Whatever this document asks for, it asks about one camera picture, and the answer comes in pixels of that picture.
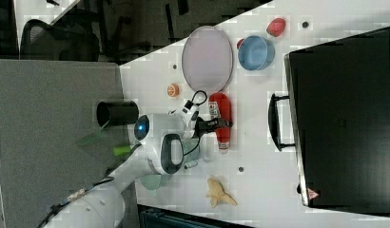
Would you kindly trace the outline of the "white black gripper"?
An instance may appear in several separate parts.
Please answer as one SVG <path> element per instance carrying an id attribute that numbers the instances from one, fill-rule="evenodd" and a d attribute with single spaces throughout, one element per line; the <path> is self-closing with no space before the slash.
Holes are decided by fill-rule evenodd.
<path id="1" fill-rule="evenodd" d="M 199 116 L 200 107 L 187 101 L 184 106 L 178 107 L 170 112 L 170 115 L 177 116 L 184 123 L 184 139 L 201 138 L 204 134 L 215 132 L 218 128 L 232 126 L 232 122 L 213 119 L 206 121 Z"/>

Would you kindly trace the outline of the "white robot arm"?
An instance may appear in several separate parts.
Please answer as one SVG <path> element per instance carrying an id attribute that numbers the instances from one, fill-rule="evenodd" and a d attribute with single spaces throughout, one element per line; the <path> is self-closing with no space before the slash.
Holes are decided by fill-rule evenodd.
<path id="1" fill-rule="evenodd" d="M 134 126 L 138 143 L 129 158 L 102 180 L 53 205 L 37 228 L 117 228 L 126 211 L 122 193 L 135 180 L 177 173 L 188 155 L 184 140 L 232 126 L 230 119 L 220 116 L 206 121 L 199 110 L 188 101 L 171 113 L 139 117 Z"/>

